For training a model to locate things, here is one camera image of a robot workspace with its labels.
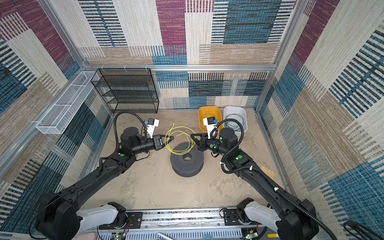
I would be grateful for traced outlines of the dark grey cable spool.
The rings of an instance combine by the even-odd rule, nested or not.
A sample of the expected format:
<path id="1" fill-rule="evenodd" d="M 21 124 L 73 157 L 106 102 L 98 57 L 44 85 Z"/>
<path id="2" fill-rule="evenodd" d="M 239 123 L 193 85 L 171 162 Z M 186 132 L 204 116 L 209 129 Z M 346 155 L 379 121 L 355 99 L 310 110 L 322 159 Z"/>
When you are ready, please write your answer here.
<path id="1" fill-rule="evenodd" d="M 171 153 L 170 161 L 174 172 L 184 178 L 197 175 L 204 166 L 204 153 L 197 146 L 183 155 Z"/>

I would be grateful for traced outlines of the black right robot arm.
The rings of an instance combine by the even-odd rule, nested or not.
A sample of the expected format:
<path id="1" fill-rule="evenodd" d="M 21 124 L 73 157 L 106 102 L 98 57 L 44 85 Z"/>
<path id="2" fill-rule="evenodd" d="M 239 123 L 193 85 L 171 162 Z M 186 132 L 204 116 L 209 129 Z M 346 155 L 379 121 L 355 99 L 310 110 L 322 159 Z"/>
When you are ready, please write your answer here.
<path id="1" fill-rule="evenodd" d="M 323 229 L 331 239 L 336 235 L 316 217 L 315 206 L 308 200 L 299 200 L 272 180 L 242 149 L 244 128 L 236 119 L 221 122 L 204 120 L 207 133 L 191 134 L 200 151 L 210 150 L 220 155 L 220 166 L 225 174 L 235 174 L 250 184 L 270 204 L 265 207 L 253 199 L 238 205 L 239 220 L 258 222 L 278 234 L 282 240 L 311 240 Z"/>

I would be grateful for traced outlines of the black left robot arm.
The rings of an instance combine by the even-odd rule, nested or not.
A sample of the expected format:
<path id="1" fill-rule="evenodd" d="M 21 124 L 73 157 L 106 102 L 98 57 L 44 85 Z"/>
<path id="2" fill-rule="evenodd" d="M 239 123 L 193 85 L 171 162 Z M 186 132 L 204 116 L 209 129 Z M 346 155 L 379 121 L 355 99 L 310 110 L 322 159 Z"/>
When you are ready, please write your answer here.
<path id="1" fill-rule="evenodd" d="M 108 157 L 99 159 L 99 167 L 94 171 L 58 193 L 49 192 L 39 198 L 36 221 L 30 226 L 44 239 L 71 240 L 78 232 L 101 225 L 126 228 L 128 216 L 126 208 L 120 204 L 109 202 L 82 213 L 80 208 L 98 190 L 137 162 L 138 154 L 159 151 L 166 147 L 166 141 L 174 139 L 170 135 L 153 134 L 158 126 L 155 119 L 139 121 L 143 133 L 136 127 L 129 127 L 118 136 L 117 129 L 114 129 L 116 148 Z"/>

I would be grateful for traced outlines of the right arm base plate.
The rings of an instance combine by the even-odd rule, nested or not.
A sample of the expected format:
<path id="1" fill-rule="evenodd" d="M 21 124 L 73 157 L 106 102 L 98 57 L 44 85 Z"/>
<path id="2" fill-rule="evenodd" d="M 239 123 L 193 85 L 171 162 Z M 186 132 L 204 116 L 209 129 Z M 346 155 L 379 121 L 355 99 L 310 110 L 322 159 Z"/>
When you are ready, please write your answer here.
<path id="1" fill-rule="evenodd" d="M 240 220 L 236 209 L 222 208 L 219 210 L 219 215 L 223 218 L 225 226 L 256 226 L 258 222 L 245 223 Z"/>

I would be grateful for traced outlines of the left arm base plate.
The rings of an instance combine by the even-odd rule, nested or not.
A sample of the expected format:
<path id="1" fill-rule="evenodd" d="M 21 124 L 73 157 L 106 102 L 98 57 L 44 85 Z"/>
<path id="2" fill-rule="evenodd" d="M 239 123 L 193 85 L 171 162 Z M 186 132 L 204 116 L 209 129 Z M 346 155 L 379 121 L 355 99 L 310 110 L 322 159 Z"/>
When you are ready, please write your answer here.
<path id="1" fill-rule="evenodd" d="M 122 227 L 115 227 L 115 224 L 101 225 L 99 230 L 128 230 L 140 229 L 142 224 L 143 212 L 126 212 L 126 224 Z"/>

